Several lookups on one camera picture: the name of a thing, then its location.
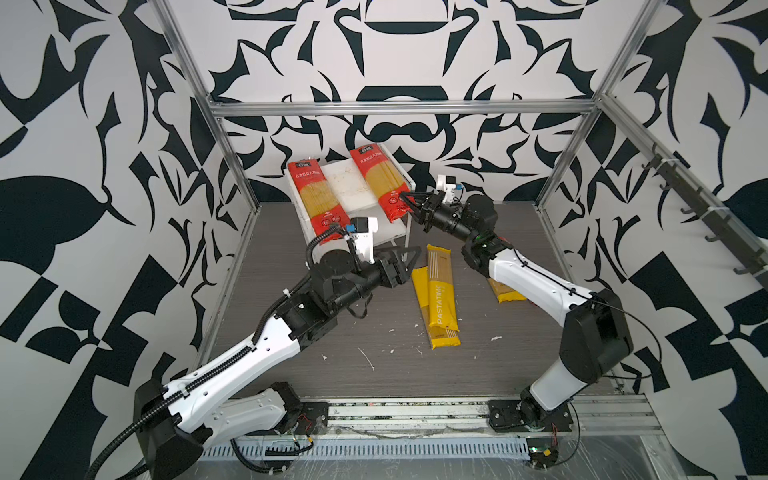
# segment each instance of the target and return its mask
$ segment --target table surface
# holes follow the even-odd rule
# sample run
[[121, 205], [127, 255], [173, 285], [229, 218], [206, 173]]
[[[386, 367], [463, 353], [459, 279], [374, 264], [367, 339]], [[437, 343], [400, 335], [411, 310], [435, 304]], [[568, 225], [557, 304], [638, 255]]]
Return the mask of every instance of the table surface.
[[[500, 236], [561, 274], [533, 205], [499, 204], [496, 210]], [[488, 281], [466, 266], [458, 240], [434, 229], [424, 233], [414, 223], [410, 243], [424, 252], [427, 243], [452, 249], [460, 346], [430, 349], [412, 283], [378, 288], [365, 319], [340, 314], [339, 325], [320, 341], [235, 397], [279, 381], [289, 382], [299, 396], [315, 398], [515, 395], [558, 358], [558, 324], [528, 301], [499, 304]], [[305, 246], [292, 204], [262, 205], [213, 356], [252, 333], [264, 310], [306, 273]], [[422, 253], [416, 266], [425, 265]], [[584, 392], [614, 389], [603, 379]]]

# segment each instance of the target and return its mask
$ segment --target white debris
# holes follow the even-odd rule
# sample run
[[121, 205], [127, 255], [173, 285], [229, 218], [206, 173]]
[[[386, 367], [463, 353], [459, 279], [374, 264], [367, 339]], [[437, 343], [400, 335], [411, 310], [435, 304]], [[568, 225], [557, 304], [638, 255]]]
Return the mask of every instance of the white debris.
[[363, 352], [363, 351], [360, 349], [360, 347], [357, 347], [357, 349], [358, 349], [358, 350], [360, 350], [360, 353], [362, 353], [362, 356], [364, 356], [364, 357], [366, 358], [366, 360], [368, 360], [368, 365], [371, 365], [371, 369], [372, 369], [372, 370], [375, 372], [375, 371], [376, 371], [376, 368], [373, 366], [373, 364], [371, 363], [371, 361], [370, 361], [370, 359], [368, 358], [368, 356], [366, 355], [366, 353], [365, 353], [365, 352]]

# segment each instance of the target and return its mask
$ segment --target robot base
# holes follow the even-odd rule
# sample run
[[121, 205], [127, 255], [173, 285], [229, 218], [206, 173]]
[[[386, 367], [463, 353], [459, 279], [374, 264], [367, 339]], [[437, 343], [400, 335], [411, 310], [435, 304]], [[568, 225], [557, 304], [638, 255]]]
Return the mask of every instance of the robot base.
[[488, 402], [488, 424], [498, 433], [506, 432], [551, 432], [552, 426], [559, 432], [570, 432], [573, 425], [568, 404], [563, 403], [548, 412], [540, 421], [526, 424], [518, 406], [521, 400], [491, 400]]

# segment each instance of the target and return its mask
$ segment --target black and white patterned wall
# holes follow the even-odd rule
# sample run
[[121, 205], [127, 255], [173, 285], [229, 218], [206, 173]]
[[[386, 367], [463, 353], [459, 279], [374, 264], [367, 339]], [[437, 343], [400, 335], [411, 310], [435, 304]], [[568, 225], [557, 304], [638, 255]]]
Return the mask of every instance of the black and white patterned wall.
[[4, 2], [0, 44], [2, 477], [82, 478], [194, 364], [250, 208], [144, 0]]
[[[670, 0], [615, 93], [759, 237], [768, 237], [768, 5]], [[618, 293], [648, 395], [689, 475], [768, 475], [768, 293], [605, 116], [547, 211], [574, 275]]]
[[[221, 102], [590, 98], [641, 0], [172, 0]], [[495, 200], [534, 200], [576, 114], [230, 118], [260, 200], [282, 167], [384, 142], [418, 188], [454, 174]]]

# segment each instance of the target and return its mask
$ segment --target white shelf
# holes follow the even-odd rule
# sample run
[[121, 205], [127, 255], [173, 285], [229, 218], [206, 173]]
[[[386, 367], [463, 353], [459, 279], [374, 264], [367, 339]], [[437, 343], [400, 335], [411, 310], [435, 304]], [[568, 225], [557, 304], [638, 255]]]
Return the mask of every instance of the white shelf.
[[[379, 144], [379, 147], [382, 149], [382, 152], [389, 157], [392, 164], [395, 165], [395, 168], [397, 168], [402, 177], [406, 180], [408, 187], [411, 190], [415, 190], [416, 184], [411, 176], [408, 175], [408, 172], [406, 172], [402, 168], [402, 165], [395, 160], [384, 144]], [[374, 246], [391, 242], [400, 237], [406, 237], [406, 246], [408, 245], [408, 236], [411, 227], [410, 215], [390, 223], [384, 214], [384, 210], [379, 206], [379, 201], [376, 199], [376, 196], [373, 194], [370, 187], [368, 187], [368, 184], [362, 177], [357, 165], [355, 165], [354, 160], [345, 158], [344, 160], [334, 161], [322, 165], [320, 170], [323, 171], [331, 191], [336, 195], [336, 198], [339, 200], [339, 203], [349, 218], [376, 217], [379, 220], [379, 231], [373, 234]], [[301, 230], [304, 233], [304, 240], [309, 243], [310, 240], [317, 236], [312, 227], [312, 223], [310, 222], [310, 216], [306, 212], [304, 203], [299, 196], [299, 191], [296, 189], [296, 185], [293, 183], [293, 178], [288, 169], [283, 170], [283, 174], [288, 181], [291, 201], [296, 208], [296, 214], [301, 223]], [[319, 261], [320, 257], [330, 250], [349, 251], [349, 248], [344, 240], [331, 240], [325, 242], [315, 248], [313, 253], [314, 260]]]

